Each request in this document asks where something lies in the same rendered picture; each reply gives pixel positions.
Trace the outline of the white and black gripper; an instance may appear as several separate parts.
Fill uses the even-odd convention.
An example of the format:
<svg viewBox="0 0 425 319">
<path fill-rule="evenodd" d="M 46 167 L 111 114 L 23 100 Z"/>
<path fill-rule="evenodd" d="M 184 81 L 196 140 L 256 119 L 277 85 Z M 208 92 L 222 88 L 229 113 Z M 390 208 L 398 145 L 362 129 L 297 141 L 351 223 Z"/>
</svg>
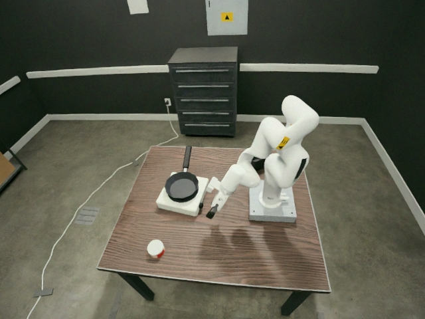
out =
<svg viewBox="0 0 425 319">
<path fill-rule="evenodd" d="M 231 195 L 224 195 L 221 191 L 218 191 L 217 194 L 214 197 L 214 200 L 211 203 L 211 210 L 207 213 L 206 217 L 209 219 L 212 219 L 214 217 L 215 211 L 220 211 L 225 204 L 228 197 Z M 214 206 L 215 205 L 215 206 Z M 211 214 L 212 213 L 212 214 Z"/>
</svg>

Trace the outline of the black rectangular box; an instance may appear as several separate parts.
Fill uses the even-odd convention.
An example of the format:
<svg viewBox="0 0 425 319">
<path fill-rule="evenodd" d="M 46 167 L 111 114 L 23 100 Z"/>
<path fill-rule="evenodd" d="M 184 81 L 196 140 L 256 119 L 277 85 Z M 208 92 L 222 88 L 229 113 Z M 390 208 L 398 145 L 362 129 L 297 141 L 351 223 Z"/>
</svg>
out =
<svg viewBox="0 0 425 319">
<path fill-rule="evenodd" d="M 258 162 L 253 162 L 253 161 L 258 161 Z M 252 164 L 253 168 L 256 171 L 258 171 L 258 170 L 264 168 L 265 161 L 266 161 L 266 159 L 260 159 L 260 158 L 253 157 L 251 164 Z"/>
</svg>

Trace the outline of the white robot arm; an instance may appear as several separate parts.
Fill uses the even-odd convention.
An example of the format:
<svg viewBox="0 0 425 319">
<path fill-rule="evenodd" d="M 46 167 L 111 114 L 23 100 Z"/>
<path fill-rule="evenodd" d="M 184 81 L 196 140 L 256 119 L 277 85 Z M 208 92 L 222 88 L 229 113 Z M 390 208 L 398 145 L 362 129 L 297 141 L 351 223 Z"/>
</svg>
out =
<svg viewBox="0 0 425 319">
<path fill-rule="evenodd" d="M 309 156 L 301 141 L 317 127 L 319 116 L 296 96 L 284 99 L 282 112 L 286 117 L 286 127 L 275 118 L 265 118 L 252 147 L 241 153 L 237 164 L 230 167 L 221 182 L 213 177 L 206 191 L 211 193 L 215 188 L 224 195 L 232 195 L 239 185 L 258 187 L 260 177 L 251 164 L 252 158 L 256 157 L 266 159 L 263 197 L 262 192 L 259 195 L 261 205 L 275 209 L 283 200 L 289 200 L 285 193 L 281 193 L 281 188 L 290 188 L 307 166 Z M 277 154 L 271 154 L 272 150 L 276 150 Z"/>
</svg>

